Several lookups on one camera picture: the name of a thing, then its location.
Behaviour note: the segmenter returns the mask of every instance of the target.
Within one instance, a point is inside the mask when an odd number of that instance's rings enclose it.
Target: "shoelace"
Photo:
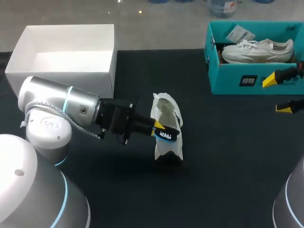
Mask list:
[[[244,39],[237,46],[244,50],[244,49],[247,49],[247,48],[256,48],[257,47],[256,43],[257,43],[257,41],[254,41],[254,40],[248,41],[248,40]]]

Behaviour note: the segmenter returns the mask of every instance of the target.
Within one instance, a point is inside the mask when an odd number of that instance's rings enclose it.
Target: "shoe box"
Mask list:
[[[294,42],[294,55],[286,63],[230,64],[223,60],[221,52],[227,45],[233,28],[240,26],[255,35],[254,40],[270,39],[274,42]],[[208,25],[205,60],[210,86],[216,95],[303,95],[304,80],[300,77],[281,85],[263,88],[263,81],[276,70],[295,67],[304,60],[304,23],[272,21],[211,21]]]

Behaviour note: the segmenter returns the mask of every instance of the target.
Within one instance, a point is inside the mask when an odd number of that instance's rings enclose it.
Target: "dark mat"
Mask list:
[[[214,96],[203,50],[121,51],[115,97],[150,115],[167,92],[184,119],[184,163],[154,163],[153,138],[127,146],[73,132],[61,170],[91,206],[91,228],[271,228],[274,200],[304,152],[303,114],[276,114],[287,96]],[[24,137],[23,114],[0,83],[0,133]]]

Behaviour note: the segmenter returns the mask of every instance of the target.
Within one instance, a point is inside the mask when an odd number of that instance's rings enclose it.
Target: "white box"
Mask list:
[[[27,26],[5,70],[18,96],[28,76],[113,98],[116,57],[114,25]]]

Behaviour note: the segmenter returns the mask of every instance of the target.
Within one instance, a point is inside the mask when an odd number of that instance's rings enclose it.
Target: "floor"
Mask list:
[[[242,0],[230,19],[304,20],[303,9],[303,0]],[[120,50],[202,48],[214,19],[205,0],[0,0],[0,52],[14,49],[25,26],[51,24],[115,24]]]

